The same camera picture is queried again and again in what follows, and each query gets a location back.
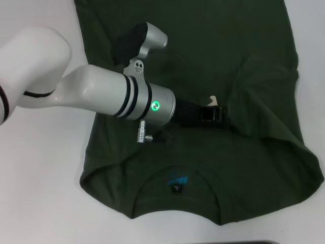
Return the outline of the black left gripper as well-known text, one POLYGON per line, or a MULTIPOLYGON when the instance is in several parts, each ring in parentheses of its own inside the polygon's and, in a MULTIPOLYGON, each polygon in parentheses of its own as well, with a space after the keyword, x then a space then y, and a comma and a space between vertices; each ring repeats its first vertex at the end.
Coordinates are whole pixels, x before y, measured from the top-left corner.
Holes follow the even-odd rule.
POLYGON ((172 122, 175 122, 183 127, 208 127, 229 129, 231 124, 226 115, 226 109, 219 106, 201 107, 192 102, 176 99, 172 122), (223 116, 212 120, 202 120, 202 116, 223 116))

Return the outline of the dark green printed t-shirt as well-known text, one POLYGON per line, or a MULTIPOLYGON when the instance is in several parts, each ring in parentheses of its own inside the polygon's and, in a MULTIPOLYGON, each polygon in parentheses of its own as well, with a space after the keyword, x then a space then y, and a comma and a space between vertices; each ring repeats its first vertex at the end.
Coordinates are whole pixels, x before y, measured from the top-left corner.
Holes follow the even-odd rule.
POLYGON ((134 219, 187 211, 217 225, 298 204, 324 181, 305 146, 295 102, 298 56, 284 0, 74 0, 87 60, 122 71, 112 52, 136 24, 168 36, 145 59, 145 79, 179 99, 215 96, 227 126, 148 126, 97 114, 81 188, 134 219))

